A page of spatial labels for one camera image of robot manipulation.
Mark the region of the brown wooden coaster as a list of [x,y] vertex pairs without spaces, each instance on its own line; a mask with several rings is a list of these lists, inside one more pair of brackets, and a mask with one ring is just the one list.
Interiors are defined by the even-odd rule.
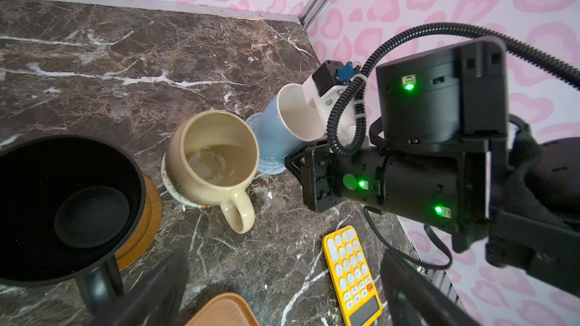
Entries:
[[[146,199],[137,226],[115,252],[120,270],[136,261],[160,228],[162,201],[155,184],[144,177]],[[118,243],[128,225],[128,200],[112,187],[89,187],[70,197],[54,220],[58,238],[72,248],[75,269],[93,264]]]

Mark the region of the light blue mug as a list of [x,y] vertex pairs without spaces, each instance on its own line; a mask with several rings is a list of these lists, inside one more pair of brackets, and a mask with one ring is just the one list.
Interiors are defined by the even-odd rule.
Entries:
[[303,86],[283,86],[258,116],[254,134],[260,155],[283,165],[284,158],[306,143],[319,140],[326,126],[316,108],[305,100]]

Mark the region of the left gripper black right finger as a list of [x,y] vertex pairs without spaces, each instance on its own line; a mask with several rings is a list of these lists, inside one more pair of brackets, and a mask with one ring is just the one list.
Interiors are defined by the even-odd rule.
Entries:
[[465,311],[401,257],[386,250],[381,280],[394,325],[476,325]]

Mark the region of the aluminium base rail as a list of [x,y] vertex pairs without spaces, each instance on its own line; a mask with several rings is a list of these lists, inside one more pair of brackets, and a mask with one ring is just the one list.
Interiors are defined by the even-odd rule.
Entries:
[[447,296],[453,303],[457,303],[458,295],[450,276],[451,270],[427,270],[427,278],[430,283]]

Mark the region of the multicolour woven coaster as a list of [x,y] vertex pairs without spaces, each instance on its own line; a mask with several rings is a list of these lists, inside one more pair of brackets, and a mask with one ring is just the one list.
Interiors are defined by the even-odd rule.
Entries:
[[178,190],[175,189],[174,185],[172,184],[172,182],[169,179],[169,175],[168,175],[168,172],[166,169],[166,155],[163,156],[162,161],[161,161],[160,174],[161,174],[161,179],[162,179],[163,185],[166,188],[166,190],[169,192],[169,194],[176,201],[178,201],[180,204],[182,204],[183,207],[187,206],[187,207],[199,208],[199,209],[207,209],[208,208],[208,206],[198,205],[198,204],[186,199],[184,196],[181,195],[181,193],[178,192]]

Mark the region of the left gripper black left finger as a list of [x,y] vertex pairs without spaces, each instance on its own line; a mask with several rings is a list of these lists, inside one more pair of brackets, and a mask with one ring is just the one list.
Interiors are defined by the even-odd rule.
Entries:
[[188,275],[186,253],[174,251],[91,324],[176,325]]

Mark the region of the grey woven coaster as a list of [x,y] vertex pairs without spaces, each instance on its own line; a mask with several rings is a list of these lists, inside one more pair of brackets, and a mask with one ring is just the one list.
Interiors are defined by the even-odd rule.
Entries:
[[[261,113],[255,113],[246,119],[246,124],[255,130],[258,121],[261,117]],[[258,172],[265,175],[278,175],[286,170],[285,166],[280,164],[276,159],[260,155],[260,161],[258,164]]]

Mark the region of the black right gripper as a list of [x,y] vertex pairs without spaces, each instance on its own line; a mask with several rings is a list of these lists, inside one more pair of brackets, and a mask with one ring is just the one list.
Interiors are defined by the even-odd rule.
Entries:
[[302,187],[304,204],[324,212],[352,201],[373,212],[385,211],[385,151],[364,147],[352,157],[331,152],[326,142],[311,142],[284,158]]

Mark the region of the black mug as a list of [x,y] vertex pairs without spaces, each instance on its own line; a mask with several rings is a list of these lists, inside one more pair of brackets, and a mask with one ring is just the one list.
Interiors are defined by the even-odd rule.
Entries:
[[22,288],[74,280],[98,314],[124,293],[115,254],[144,210],[131,156],[79,135],[55,135],[1,153],[1,282]]

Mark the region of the cream yellow mug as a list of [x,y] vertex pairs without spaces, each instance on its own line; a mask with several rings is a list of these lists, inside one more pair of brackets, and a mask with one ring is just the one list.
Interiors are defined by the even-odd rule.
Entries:
[[188,202],[218,206],[238,234],[255,224],[247,194],[260,160],[255,134],[232,113],[211,110],[182,123],[172,134],[162,169]]

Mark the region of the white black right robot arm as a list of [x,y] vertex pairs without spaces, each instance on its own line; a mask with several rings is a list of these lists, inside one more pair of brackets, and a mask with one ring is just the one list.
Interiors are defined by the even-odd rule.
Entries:
[[395,214],[450,234],[457,254],[486,239],[486,260],[494,267],[518,268],[579,293],[576,137],[542,145],[521,137],[491,188],[482,153],[453,158],[370,147],[341,158],[320,141],[284,162],[311,211],[358,202],[376,214]]

